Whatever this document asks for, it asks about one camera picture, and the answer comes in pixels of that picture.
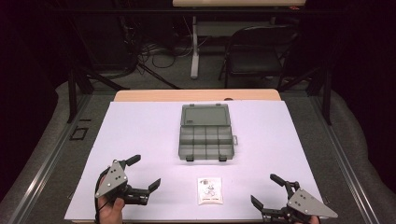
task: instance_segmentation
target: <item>white table surface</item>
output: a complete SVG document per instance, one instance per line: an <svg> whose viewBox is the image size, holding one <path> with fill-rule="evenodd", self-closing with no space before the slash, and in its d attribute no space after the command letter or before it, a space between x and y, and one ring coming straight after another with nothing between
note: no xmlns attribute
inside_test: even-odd
<svg viewBox="0 0 396 224"><path fill-rule="evenodd" d="M238 137L232 160L193 161L179 159L178 138L181 106L228 104L233 134ZM92 147L86 167L65 219L94 219L94 187L99 174L113 160L140 154L142 160L125 168L128 184L146 189L158 178L147 206L126 205L127 221L246 221L259 220L261 213L250 195L264 207L286 205L285 188L269 176L299 181L321 201L290 113L282 101L136 102L111 103ZM197 179L221 177L224 204L198 205Z"/></svg>

